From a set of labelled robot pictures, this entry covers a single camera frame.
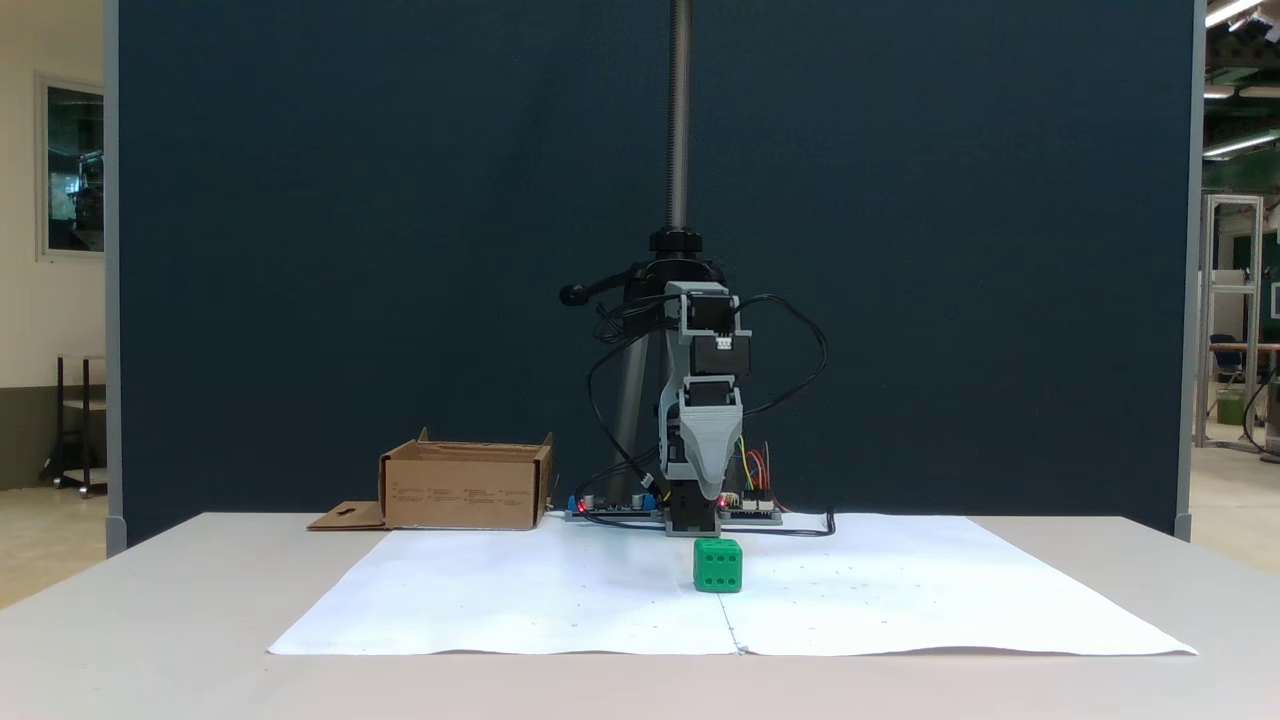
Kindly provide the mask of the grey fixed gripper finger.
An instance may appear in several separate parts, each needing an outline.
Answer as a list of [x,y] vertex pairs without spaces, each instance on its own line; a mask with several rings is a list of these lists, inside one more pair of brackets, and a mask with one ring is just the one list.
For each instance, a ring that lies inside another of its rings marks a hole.
[[684,391],[678,429],[701,497],[716,501],[742,429],[737,391]]

